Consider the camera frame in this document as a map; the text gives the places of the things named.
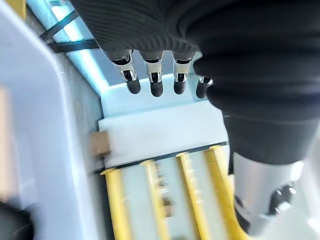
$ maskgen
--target yellow rod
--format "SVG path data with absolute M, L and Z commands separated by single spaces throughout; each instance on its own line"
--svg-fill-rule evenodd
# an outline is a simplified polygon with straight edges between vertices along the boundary
M 185 196 L 190 206 L 190 213 L 194 218 L 193 223 L 197 238 L 200 240 L 210 240 L 211 237 L 202 205 L 203 201 L 200 196 L 191 161 L 186 153 L 180 153 L 176 158 L 185 187 Z
M 23 20 L 26 20 L 26 0 L 6 0 L 6 2 Z
M 159 239 L 169 240 L 170 236 L 166 222 L 165 206 L 160 193 L 156 164 L 152 160 L 147 160 L 142 162 L 141 165 L 143 165 L 145 168 L 145 174 L 149 185 L 149 192 L 153 205 L 155 221 L 158 228 Z
M 132 240 L 121 170 L 107 169 L 100 175 L 105 176 L 115 240 Z
M 234 196 L 232 186 L 226 172 L 226 159 L 222 148 L 211 147 L 203 152 L 204 159 L 210 174 L 212 187 L 218 199 L 221 215 L 229 240 L 246 240 L 246 233 L 238 224 L 234 210 Z

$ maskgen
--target white container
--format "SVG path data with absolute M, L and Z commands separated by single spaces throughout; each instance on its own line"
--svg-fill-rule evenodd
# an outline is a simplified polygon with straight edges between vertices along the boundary
M 88 175 L 53 54 L 0 0 L 0 85 L 8 89 L 21 208 L 35 239 L 98 239 Z

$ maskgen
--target black rubber sleeve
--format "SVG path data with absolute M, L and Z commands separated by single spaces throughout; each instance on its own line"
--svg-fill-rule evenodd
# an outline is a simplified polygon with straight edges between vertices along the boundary
M 186 89 L 186 82 L 174 81 L 173 90 L 176 94 L 178 95 L 183 94 L 185 89 Z
M 160 97 L 164 92 L 164 87 L 161 82 L 151 82 L 150 83 L 151 93 L 155 97 Z
M 198 98 L 204 99 L 207 96 L 207 89 L 210 86 L 208 83 L 201 83 L 198 81 L 198 85 L 196 86 L 195 94 Z
M 126 85 L 130 91 L 130 93 L 132 94 L 138 94 L 140 92 L 140 82 L 139 80 L 135 80 L 135 81 L 127 81 Z

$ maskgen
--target robotic hand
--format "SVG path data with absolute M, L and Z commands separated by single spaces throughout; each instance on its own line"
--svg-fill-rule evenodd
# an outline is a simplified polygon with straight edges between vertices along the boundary
M 246 233 L 260 234 L 290 205 L 318 126 L 320 2 L 71 2 L 132 93 L 140 85 L 128 49 L 140 51 L 156 97 L 163 91 L 162 52 L 173 52 L 174 91 L 181 94 L 194 52 L 201 51 L 193 65 L 205 76 L 197 96 L 206 94 L 222 110 L 236 217 Z

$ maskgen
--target black object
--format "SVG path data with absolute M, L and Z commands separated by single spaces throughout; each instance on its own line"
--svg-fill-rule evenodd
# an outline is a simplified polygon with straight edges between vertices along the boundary
M 42 33 L 40 35 L 40 38 L 43 39 L 44 41 L 51 39 L 57 32 L 62 30 L 65 26 L 67 26 L 77 17 L 78 17 L 78 14 L 76 11 L 70 12 L 67 16 L 64 17 L 64 19 L 62 19 L 61 21 L 58 21 L 55 25 L 53 25 L 44 33 Z
M 78 51 L 83 49 L 99 49 L 99 45 L 94 39 L 79 40 L 79 41 L 65 41 L 65 42 L 50 42 L 48 43 L 56 54 Z
M 207 96 L 207 89 L 211 85 L 210 81 L 210 77 L 204 77 L 203 82 L 199 79 L 195 90 L 195 94 L 198 98 L 204 99 Z
M 126 85 L 129 89 L 130 93 L 138 94 L 140 92 L 141 87 L 140 87 L 140 82 L 139 82 L 138 78 L 134 81 L 127 81 Z
M 160 82 L 150 82 L 151 93 L 155 97 L 160 97 L 164 92 L 164 87 L 162 81 Z
M 194 70 L 214 78 L 206 94 L 232 151 L 269 164 L 306 155 L 320 118 L 319 1 L 71 2 L 105 52 L 200 49 Z
M 106 239 L 115 240 L 115 233 L 112 225 L 112 218 L 110 212 L 109 195 L 107 189 L 107 181 L 105 175 L 99 175 L 98 185 L 99 185 L 99 195 L 101 198 L 102 214 L 104 219 L 104 227 L 106 233 Z
M 176 94 L 183 94 L 186 89 L 186 82 L 174 81 L 173 90 Z
M 32 240 L 34 225 L 26 211 L 20 211 L 0 202 L 0 239 Z

